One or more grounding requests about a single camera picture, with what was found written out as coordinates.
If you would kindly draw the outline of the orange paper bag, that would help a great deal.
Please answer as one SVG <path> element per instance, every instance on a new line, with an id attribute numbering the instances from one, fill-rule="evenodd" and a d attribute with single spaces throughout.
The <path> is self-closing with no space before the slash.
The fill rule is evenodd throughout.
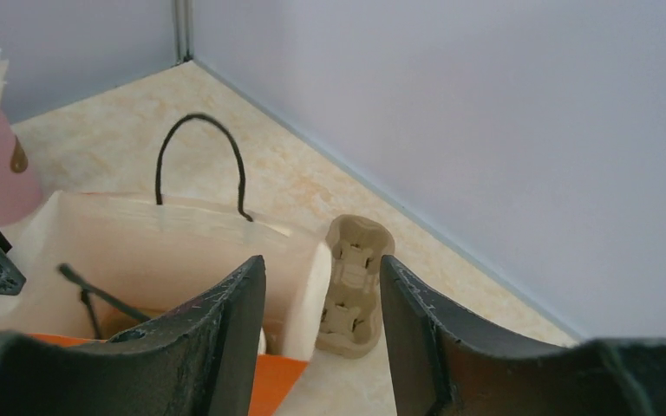
<path id="1" fill-rule="evenodd" d="M 244 207 L 192 198 L 55 192 L 13 239 L 26 277 L 0 295 L 0 332 L 61 347 L 104 342 L 211 289 L 250 257 L 265 264 L 251 404 L 272 415 L 307 368 L 331 272 L 323 238 Z"/>

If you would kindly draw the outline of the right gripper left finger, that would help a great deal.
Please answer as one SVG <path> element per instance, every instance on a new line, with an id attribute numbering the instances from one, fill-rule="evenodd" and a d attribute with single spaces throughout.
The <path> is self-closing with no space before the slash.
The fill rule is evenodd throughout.
<path id="1" fill-rule="evenodd" d="M 104 342 L 0 332 L 0 415 L 246 415 L 266 278 L 250 257 L 211 289 Z"/>

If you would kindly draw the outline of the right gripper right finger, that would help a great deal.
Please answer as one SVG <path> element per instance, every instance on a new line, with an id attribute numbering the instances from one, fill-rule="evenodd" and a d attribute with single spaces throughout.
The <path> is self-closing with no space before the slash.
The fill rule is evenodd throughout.
<path id="1" fill-rule="evenodd" d="M 381 261 L 400 415 L 666 415 L 666 338 L 560 347 L 503 328 Z"/>

